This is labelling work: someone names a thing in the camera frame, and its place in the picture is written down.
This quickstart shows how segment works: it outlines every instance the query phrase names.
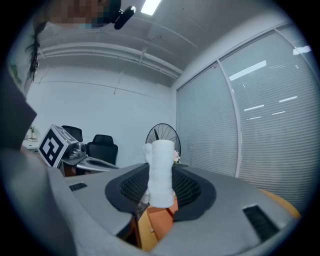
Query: white cloth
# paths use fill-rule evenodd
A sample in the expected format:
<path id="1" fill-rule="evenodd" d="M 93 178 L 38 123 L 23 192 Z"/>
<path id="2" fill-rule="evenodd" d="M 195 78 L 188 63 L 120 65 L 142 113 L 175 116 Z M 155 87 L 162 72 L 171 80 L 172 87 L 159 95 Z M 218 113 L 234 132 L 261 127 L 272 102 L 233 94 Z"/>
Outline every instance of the white cloth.
<path id="1" fill-rule="evenodd" d="M 172 165 L 174 163 L 174 143 L 170 140 L 156 140 L 152 143 L 152 158 L 150 145 L 143 147 L 144 157 L 149 163 L 148 188 L 142 197 L 142 202 L 157 208 L 169 208 L 174 204 L 172 189 Z"/>

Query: chair backrest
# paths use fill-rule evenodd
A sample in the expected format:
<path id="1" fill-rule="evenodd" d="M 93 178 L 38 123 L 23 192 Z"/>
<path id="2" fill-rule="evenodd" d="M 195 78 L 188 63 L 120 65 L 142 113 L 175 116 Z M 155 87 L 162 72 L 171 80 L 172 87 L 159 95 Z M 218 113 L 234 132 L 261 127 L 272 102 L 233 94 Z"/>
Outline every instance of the chair backrest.
<path id="1" fill-rule="evenodd" d="M 73 126 L 67 126 L 67 125 L 62 125 L 62 128 L 65 129 L 72 137 L 74 137 L 78 142 L 83 142 L 84 139 L 82 138 L 82 130 L 73 127 Z"/>
<path id="2" fill-rule="evenodd" d="M 114 139 L 108 135 L 97 134 L 94 136 L 92 142 L 95 144 L 111 146 L 114 144 Z"/>
<path id="3" fill-rule="evenodd" d="M 110 164 L 116 165 L 116 158 L 118 153 L 118 146 L 115 144 L 104 145 L 89 142 L 87 144 L 88 156 L 106 161 Z"/>

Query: black slot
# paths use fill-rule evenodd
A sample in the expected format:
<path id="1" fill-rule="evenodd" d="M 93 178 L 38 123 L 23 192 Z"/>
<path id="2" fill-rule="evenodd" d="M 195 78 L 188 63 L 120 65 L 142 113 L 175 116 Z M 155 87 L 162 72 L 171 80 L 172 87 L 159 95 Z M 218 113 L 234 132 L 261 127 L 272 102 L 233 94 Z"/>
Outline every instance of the black slot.
<path id="1" fill-rule="evenodd" d="M 80 182 L 80 183 L 77 183 L 77 184 L 74 184 L 74 185 L 70 185 L 69 188 L 71 189 L 71 191 L 76 191 L 76 190 L 79 190 L 79 189 L 83 189 L 87 187 L 86 184 L 84 184 L 83 182 Z"/>
<path id="2" fill-rule="evenodd" d="M 260 238 L 261 242 L 268 240 L 279 231 L 276 225 L 260 209 L 259 206 L 255 205 L 244 208 L 243 212 L 249 220 L 249 222 L 251 223 L 254 231 Z"/>

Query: table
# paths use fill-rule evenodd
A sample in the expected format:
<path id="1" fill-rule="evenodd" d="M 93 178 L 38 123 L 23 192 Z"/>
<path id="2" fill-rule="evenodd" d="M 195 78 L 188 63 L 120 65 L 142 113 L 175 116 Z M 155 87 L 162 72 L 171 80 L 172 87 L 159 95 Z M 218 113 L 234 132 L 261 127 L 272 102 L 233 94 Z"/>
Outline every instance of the table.
<path id="1" fill-rule="evenodd" d="M 32 142 L 27 139 L 24 139 L 22 142 L 22 146 L 25 147 L 29 151 L 37 151 L 40 146 L 40 140 Z"/>

